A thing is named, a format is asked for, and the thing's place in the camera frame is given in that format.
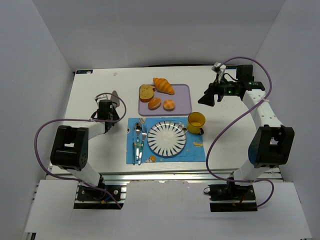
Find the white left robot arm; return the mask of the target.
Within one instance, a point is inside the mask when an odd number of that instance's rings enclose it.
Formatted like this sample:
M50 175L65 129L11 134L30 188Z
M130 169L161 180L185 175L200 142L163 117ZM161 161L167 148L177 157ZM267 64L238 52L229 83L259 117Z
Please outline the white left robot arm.
M104 189L103 177L88 163L89 140L107 133L120 119L116 107L120 105L109 99L98 102L97 119L83 125L72 127L61 125L58 127L50 162L71 173L77 179L96 188Z

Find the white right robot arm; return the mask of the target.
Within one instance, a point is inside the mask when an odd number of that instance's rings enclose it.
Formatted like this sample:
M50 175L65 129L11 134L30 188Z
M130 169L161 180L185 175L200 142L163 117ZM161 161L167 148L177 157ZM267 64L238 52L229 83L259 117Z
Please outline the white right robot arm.
M229 178L236 185L250 186L264 172L287 163L295 132L276 117L267 101L264 85L254 80L253 65L239 65L233 81L225 79L225 65L216 62L212 70L216 78L198 103L212 107L223 97L239 97L255 124L256 133L248 147L248 159Z

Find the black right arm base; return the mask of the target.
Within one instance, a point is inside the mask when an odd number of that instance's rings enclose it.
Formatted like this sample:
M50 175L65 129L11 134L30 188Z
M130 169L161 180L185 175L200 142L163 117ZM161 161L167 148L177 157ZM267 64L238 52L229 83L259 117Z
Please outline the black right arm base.
M203 189L209 196L212 213L257 212L257 202L252 185L241 186L234 182L210 184Z

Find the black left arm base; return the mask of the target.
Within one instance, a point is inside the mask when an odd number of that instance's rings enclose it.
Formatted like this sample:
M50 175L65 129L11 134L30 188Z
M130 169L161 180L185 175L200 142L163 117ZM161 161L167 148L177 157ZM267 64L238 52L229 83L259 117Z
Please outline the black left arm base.
M125 197L121 185L106 185L105 189L121 207L124 205ZM107 193L83 185L77 188L73 208L76 210L120 210Z

